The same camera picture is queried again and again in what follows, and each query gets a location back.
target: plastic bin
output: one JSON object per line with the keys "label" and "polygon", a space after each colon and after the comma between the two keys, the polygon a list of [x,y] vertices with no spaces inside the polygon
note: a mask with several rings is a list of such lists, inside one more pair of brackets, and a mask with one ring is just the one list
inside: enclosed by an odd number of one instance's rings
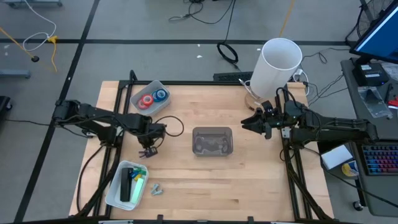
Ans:
{"label": "plastic bin", "polygon": [[[122,202],[120,201],[120,182],[121,182],[121,172],[123,168],[141,168],[142,170],[147,172],[147,175],[143,175],[141,178],[144,179],[144,185],[142,186],[142,190],[140,192],[140,196],[139,196],[139,200],[136,204],[131,203],[131,202]],[[108,193],[106,194],[105,197],[105,202],[110,205],[110,206],[114,206],[117,208],[121,208],[124,210],[133,210],[136,206],[138,206],[139,202],[141,201],[142,195],[144,194],[145,191],[145,186],[147,184],[148,181],[148,169],[146,166],[144,165],[140,165],[140,164],[136,164],[133,162],[129,162],[129,161],[122,161],[119,165],[118,165],[118,169],[116,169],[116,173],[113,177],[111,186],[108,190]],[[132,180],[132,184],[131,184],[131,195],[134,192],[134,189],[136,188],[136,184],[137,182]]]}
{"label": "plastic bin", "polygon": [[[163,89],[167,92],[167,97],[165,100],[161,102],[154,102],[146,110],[142,110],[138,107],[137,103],[142,98],[142,96],[144,96],[145,94],[151,95],[153,92],[159,89]],[[160,81],[154,80],[153,82],[145,86],[145,88],[143,88],[140,92],[132,96],[130,98],[130,103],[138,110],[138,113],[146,116],[153,116],[157,114],[161,109],[165,108],[167,105],[170,104],[170,92],[166,89],[165,86],[163,86],[163,84]]]}

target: keyboard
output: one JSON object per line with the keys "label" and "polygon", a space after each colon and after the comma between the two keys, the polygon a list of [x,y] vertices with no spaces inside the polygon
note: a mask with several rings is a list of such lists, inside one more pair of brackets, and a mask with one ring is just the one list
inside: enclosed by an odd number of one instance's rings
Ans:
{"label": "keyboard", "polygon": [[367,175],[398,175],[398,145],[362,146]]}
{"label": "keyboard", "polygon": [[253,72],[232,72],[232,73],[215,73],[213,75],[214,81],[222,82],[238,82],[239,79],[247,81],[251,79]]}

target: desk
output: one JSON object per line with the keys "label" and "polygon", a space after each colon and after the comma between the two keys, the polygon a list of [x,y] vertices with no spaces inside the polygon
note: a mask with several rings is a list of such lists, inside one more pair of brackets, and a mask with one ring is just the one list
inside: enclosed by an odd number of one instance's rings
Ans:
{"label": "desk", "polygon": [[[143,87],[133,85],[132,94]],[[282,149],[280,131],[273,129],[272,139],[266,141],[263,135],[241,128],[240,121],[253,114],[244,104],[246,90],[242,86],[166,87],[171,92],[171,104],[154,120],[166,115],[177,116],[184,122],[185,131],[177,138],[167,136],[158,155],[148,159],[139,158],[141,145],[137,138],[128,133],[124,135],[121,161],[145,165],[149,170],[149,180],[139,206],[133,211],[112,208],[111,218],[155,220],[158,214],[163,214],[165,220],[245,221],[248,216],[253,216],[257,221],[293,221],[285,164],[279,159]],[[117,88],[118,82],[103,82],[96,106],[113,110]],[[289,83],[288,88],[297,101],[307,102],[301,83]],[[130,106],[129,112],[135,113],[136,110]],[[167,124],[167,131],[171,134],[181,131],[181,125],[174,119],[162,122]],[[233,153],[228,157],[196,157],[192,152],[192,129],[197,126],[230,127]],[[82,164],[98,147],[97,139],[88,140]],[[308,147],[317,150],[315,143]],[[301,155],[307,189],[326,214],[332,217],[319,157],[305,151]],[[89,163],[83,174],[81,206],[98,186],[103,156],[104,151]],[[164,190],[162,195],[150,194],[154,183],[160,184]],[[76,213],[75,199],[76,193],[70,214]],[[101,206],[100,214],[103,211],[104,206]]]}
{"label": "desk", "polygon": [[[352,73],[352,70],[354,69],[353,63],[350,60],[344,60],[341,61],[341,67],[343,69],[343,74],[347,82],[349,95],[351,96],[351,100],[353,102],[357,118],[368,119],[372,124],[376,125],[377,133],[381,139],[398,140],[398,134],[397,134],[398,119],[396,112],[393,111],[394,117],[391,120],[388,120],[386,117],[376,118],[376,119],[373,118],[359,96],[358,84],[356,83],[355,77],[353,76]],[[383,86],[379,86],[377,88],[381,96],[386,95],[387,87],[388,84],[390,84],[390,82],[393,82],[394,89],[398,90],[396,81],[391,79]],[[358,150],[356,149],[355,144],[350,144],[350,148],[351,151],[353,152],[354,157],[359,158],[359,153]],[[396,194],[397,185],[398,185],[398,176],[390,176],[390,177],[367,176],[365,175],[365,170],[361,164],[361,160],[357,159],[357,162],[359,169],[359,182],[364,190],[374,193],[382,198],[386,198],[391,202],[394,203],[398,202],[398,194]],[[366,206],[369,207],[369,211],[372,213],[372,215],[398,217],[397,209],[394,208],[393,206],[388,205],[366,194],[364,194],[363,197],[366,201]]]}

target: rgb keyboard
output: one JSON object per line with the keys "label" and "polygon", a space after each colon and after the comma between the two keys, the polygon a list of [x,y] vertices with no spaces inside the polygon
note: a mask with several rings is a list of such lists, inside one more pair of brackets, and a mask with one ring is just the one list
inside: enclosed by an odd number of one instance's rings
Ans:
{"label": "rgb keyboard", "polygon": [[368,175],[398,175],[398,145],[362,146]]}

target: blue screen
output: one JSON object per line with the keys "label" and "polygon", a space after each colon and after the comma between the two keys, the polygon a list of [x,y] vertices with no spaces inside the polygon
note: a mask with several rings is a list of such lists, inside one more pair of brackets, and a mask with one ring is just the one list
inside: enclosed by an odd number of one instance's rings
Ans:
{"label": "blue screen", "polygon": [[398,61],[398,7],[385,15],[380,22],[355,48],[357,52]]}

